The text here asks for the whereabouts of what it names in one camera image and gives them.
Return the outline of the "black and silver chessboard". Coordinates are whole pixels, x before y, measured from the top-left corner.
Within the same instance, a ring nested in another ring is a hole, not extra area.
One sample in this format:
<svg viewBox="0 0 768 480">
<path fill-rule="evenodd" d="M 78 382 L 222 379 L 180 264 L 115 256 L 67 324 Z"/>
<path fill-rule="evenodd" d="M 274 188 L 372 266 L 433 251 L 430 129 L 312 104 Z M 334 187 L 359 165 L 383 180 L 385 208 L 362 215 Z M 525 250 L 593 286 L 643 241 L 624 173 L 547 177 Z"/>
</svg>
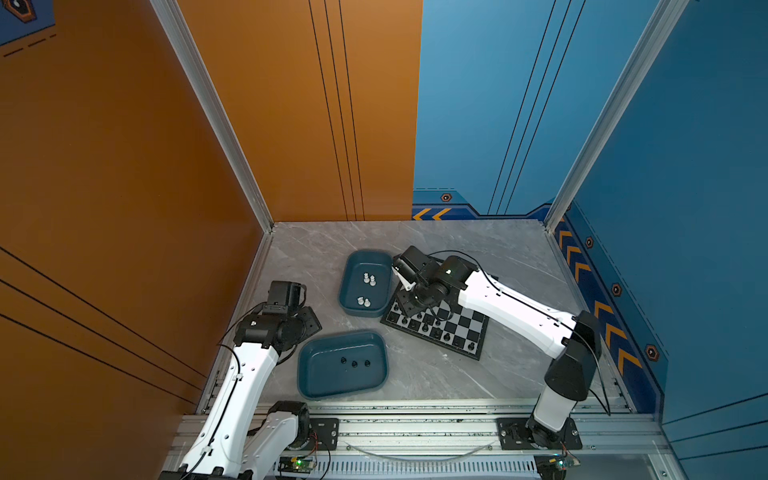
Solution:
<svg viewBox="0 0 768 480">
<path fill-rule="evenodd" d="M 404 292 L 404 288 L 399 287 L 392 295 L 389 310 L 380 320 L 382 324 L 473 360 L 480 360 L 490 322 L 488 316 L 465 307 L 454 311 L 446 301 L 442 301 L 438 307 L 408 317 L 398 303 L 398 295 Z"/>
</svg>

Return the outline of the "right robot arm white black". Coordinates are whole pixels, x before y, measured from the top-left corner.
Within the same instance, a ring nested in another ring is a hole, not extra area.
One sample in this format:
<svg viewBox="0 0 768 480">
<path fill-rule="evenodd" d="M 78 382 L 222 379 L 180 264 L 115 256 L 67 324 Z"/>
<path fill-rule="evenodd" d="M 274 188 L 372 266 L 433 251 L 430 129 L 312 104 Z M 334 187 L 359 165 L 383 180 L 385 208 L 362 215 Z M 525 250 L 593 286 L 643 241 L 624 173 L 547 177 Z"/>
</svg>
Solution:
<svg viewBox="0 0 768 480">
<path fill-rule="evenodd" d="M 408 317 L 447 303 L 467 308 L 524 337 L 551 358 L 545 387 L 525 424 L 530 443 L 540 449 L 565 445 L 566 424 L 578 403 L 601 378 L 599 322 L 590 312 L 578 314 L 541 304 L 486 273 L 477 260 L 458 250 L 438 259 L 411 246 L 393 258 L 392 270 L 402 285 L 396 302 Z"/>
</svg>

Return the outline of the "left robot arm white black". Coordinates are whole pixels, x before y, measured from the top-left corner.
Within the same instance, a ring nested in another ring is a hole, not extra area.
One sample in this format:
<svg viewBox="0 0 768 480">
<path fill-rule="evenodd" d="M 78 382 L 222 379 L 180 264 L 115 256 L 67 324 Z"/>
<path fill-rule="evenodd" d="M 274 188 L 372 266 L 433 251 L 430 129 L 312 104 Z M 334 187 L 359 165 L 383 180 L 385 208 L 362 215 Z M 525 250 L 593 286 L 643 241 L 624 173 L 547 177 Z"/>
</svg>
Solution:
<svg viewBox="0 0 768 480">
<path fill-rule="evenodd" d="M 267 300 L 241 317 L 229 331 L 231 354 L 220 391 L 197 439 L 174 471 L 161 479 L 263 479 L 289 447 L 310 438 L 310 416 L 303 402 L 278 401 L 246 444 L 267 380 L 284 352 L 322 330 L 306 305 L 306 286 L 274 281 Z"/>
</svg>

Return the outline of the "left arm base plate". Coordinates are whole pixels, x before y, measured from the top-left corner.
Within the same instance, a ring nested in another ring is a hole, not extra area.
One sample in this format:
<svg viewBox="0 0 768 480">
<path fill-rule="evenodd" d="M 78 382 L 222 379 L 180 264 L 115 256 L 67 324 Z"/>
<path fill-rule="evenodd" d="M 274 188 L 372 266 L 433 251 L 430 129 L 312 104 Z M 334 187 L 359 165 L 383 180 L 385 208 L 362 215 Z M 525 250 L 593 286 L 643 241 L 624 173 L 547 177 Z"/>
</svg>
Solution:
<svg viewBox="0 0 768 480">
<path fill-rule="evenodd" d="M 290 451 L 320 450 L 334 451 L 337 448 L 340 420 L 335 417 L 310 417 L 302 421 L 297 438 L 287 449 Z"/>
</svg>

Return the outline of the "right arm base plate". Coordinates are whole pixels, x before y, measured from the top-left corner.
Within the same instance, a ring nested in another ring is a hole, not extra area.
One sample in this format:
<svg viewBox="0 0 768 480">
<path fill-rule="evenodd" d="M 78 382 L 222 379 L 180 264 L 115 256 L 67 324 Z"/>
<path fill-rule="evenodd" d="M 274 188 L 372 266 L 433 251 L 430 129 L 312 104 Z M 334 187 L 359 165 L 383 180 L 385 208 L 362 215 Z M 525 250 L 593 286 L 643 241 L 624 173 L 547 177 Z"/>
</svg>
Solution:
<svg viewBox="0 0 768 480">
<path fill-rule="evenodd" d="M 499 418 L 497 436 L 503 450 L 581 450 L 583 443 L 572 418 L 559 431 L 550 431 L 532 417 Z"/>
</svg>

